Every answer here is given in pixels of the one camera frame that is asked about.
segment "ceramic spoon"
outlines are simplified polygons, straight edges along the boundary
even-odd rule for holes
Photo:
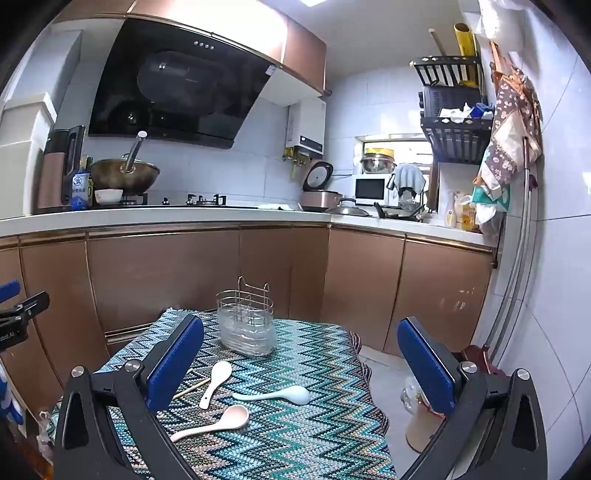
[[[198,427],[196,429],[182,430],[170,436],[171,442],[178,442],[180,439],[200,433],[219,432],[221,430],[238,430],[246,425],[249,413],[243,405],[232,405],[228,407],[222,418],[217,423]]]
[[[230,363],[222,361],[216,363],[212,368],[211,382],[201,397],[199,402],[199,408],[207,410],[209,408],[209,402],[212,399],[213,392],[216,388],[222,385],[232,375],[232,366]]]
[[[294,385],[293,387],[284,388],[277,392],[265,393],[262,395],[241,395],[233,393],[232,397],[235,400],[254,401],[254,400],[268,400],[269,398],[284,398],[296,405],[306,405],[310,402],[310,392],[304,387]]]

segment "white water heater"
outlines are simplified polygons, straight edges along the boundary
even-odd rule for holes
[[[286,148],[313,159],[324,155],[324,124],[326,103],[316,97],[306,98],[290,106],[287,122]]]

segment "range hood glass panel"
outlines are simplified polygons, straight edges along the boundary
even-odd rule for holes
[[[269,79],[270,62],[205,35],[125,20],[106,62],[89,135],[230,148]]]

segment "ceiling light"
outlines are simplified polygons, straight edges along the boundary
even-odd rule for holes
[[[315,5],[321,4],[322,2],[326,2],[326,0],[300,0],[303,4],[308,5],[308,7],[313,7]]]

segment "zigzag pattern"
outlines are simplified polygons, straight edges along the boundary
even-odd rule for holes
[[[205,328],[203,346],[179,391],[207,378],[213,364],[227,360],[231,378],[217,389],[210,408],[199,409],[205,387],[173,401],[158,419],[170,434],[219,420],[238,403],[232,392],[266,393],[303,385],[311,402],[295,406],[283,400],[248,403],[249,423],[237,432],[184,439],[177,448],[207,480],[394,480],[383,435],[388,420],[369,393],[371,371],[356,354],[355,334],[327,323],[275,320],[278,347],[268,357],[247,358],[225,349],[214,313],[167,310],[144,334],[119,351],[100,371],[117,370],[127,360],[143,358],[155,343],[168,338],[182,318],[198,315]],[[59,405],[48,431],[55,433]],[[126,428],[121,412],[111,408],[115,427],[135,471],[150,478],[146,464]]]

